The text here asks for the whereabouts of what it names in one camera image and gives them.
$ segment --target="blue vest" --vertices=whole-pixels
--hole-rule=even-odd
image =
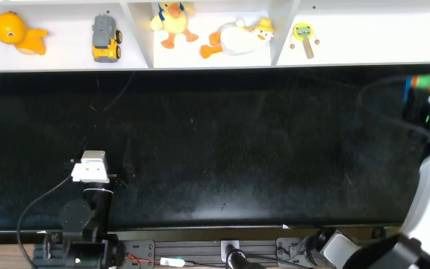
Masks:
[[[185,7],[183,6],[182,3],[180,3],[180,10],[184,11]],[[163,9],[161,7],[161,4],[158,5],[158,16],[161,18],[161,21],[163,22],[165,20],[165,18],[163,17]]]

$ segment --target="black table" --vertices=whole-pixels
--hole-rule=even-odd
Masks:
[[[0,230],[66,176],[83,137],[137,180],[116,189],[113,230],[168,226],[401,223],[423,149],[355,107],[359,85],[430,67],[0,74]],[[402,87],[366,101],[398,117]],[[82,196],[66,184],[23,229],[58,228]]]

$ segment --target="duck beak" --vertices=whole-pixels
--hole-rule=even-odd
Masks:
[[[180,13],[182,10],[180,10],[180,4],[171,4],[169,6],[169,14],[172,18],[177,19],[180,17]]]

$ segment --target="white duck plush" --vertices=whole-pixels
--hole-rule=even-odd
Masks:
[[[272,39],[275,29],[268,18],[261,18],[253,28],[246,27],[242,19],[224,25],[220,31],[210,35],[210,46],[203,45],[200,55],[207,59],[211,55],[224,52],[227,55],[244,55],[266,46]]]

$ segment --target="wooden handle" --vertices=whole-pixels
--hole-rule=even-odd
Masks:
[[[306,57],[308,57],[308,59],[314,58],[313,49],[311,48],[310,40],[307,37],[303,37],[303,46],[305,47]]]

